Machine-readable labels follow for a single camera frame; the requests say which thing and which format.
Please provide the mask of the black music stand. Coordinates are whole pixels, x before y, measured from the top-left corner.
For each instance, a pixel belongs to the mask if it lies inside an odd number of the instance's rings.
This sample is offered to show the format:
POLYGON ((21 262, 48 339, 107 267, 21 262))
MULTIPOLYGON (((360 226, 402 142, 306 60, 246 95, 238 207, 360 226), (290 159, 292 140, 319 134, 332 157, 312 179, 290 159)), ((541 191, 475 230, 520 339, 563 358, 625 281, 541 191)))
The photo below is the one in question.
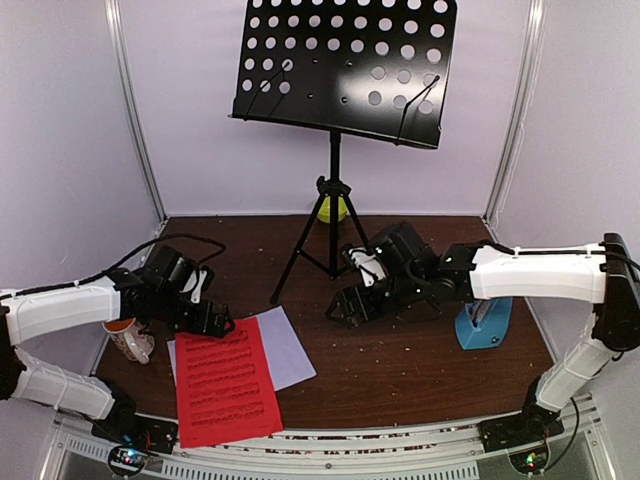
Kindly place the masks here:
POLYGON ((438 147, 454 45, 453 1, 251 1, 231 115, 324 130, 330 172, 329 259, 339 277, 339 213, 353 207, 340 177, 344 135, 438 147))

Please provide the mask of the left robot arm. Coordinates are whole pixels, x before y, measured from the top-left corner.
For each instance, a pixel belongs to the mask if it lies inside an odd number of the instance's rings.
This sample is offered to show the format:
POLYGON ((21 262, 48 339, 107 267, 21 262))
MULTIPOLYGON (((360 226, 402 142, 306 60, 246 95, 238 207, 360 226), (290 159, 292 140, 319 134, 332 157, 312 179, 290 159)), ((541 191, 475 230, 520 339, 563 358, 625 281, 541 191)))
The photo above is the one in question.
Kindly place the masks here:
POLYGON ((25 399, 103 421, 123 444, 144 424, 125 394, 103 381, 43 362, 20 344, 86 324, 133 319, 165 323, 176 333, 223 338, 235 328, 225 304, 203 299, 213 272, 169 246, 141 268, 112 267, 57 286, 1 293, 1 397, 25 399))

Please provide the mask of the red sheet music paper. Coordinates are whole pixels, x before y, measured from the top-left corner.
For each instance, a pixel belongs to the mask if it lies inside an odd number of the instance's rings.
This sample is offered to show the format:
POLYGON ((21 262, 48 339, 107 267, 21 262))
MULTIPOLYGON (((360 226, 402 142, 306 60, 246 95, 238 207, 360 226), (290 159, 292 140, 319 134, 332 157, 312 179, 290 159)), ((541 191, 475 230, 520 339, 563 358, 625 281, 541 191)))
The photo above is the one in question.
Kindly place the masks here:
POLYGON ((177 414, 183 449, 267 437, 283 430, 255 318, 223 339, 176 336, 177 414))

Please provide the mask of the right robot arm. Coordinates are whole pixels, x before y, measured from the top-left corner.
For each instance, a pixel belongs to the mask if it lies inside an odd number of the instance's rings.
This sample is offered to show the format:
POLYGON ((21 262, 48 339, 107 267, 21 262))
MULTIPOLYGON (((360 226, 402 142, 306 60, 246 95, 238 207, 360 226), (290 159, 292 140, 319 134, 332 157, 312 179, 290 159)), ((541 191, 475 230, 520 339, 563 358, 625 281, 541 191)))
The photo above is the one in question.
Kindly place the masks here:
POLYGON ((615 233, 577 247, 522 249, 482 240, 436 254, 410 223, 401 222, 378 232, 365 247, 345 246, 343 255, 361 282, 339 291, 326 316, 349 328, 418 302, 438 307, 530 297, 592 305, 586 333, 532 384, 524 411, 514 417, 512 430, 522 441, 545 431, 551 415, 615 354, 639 346, 639 266, 615 233))

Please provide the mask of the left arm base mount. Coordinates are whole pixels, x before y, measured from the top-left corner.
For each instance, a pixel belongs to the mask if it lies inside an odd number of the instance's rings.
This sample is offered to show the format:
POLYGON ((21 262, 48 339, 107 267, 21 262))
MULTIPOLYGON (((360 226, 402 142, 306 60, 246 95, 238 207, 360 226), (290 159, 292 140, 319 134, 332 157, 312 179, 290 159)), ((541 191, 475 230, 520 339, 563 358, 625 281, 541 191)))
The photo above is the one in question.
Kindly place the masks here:
POLYGON ((160 454, 171 454, 178 440, 178 424, 174 421, 135 415, 128 426, 116 426, 107 420, 91 420, 91 424, 93 436, 114 443, 106 463, 121 478, 140 474, 160 454))

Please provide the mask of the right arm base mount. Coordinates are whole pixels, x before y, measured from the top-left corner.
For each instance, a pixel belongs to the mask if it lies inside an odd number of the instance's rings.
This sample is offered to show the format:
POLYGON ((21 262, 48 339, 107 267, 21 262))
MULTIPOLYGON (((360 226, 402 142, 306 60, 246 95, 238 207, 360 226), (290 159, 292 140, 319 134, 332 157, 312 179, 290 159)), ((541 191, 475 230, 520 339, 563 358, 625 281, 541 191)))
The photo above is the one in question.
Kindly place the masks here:
POLYGON ((478 425, 485 453, 506 451, 517 473, 541 474, 551 462, 548 440, 565 429, 557 414, 520 412, 484 420, 478 425))

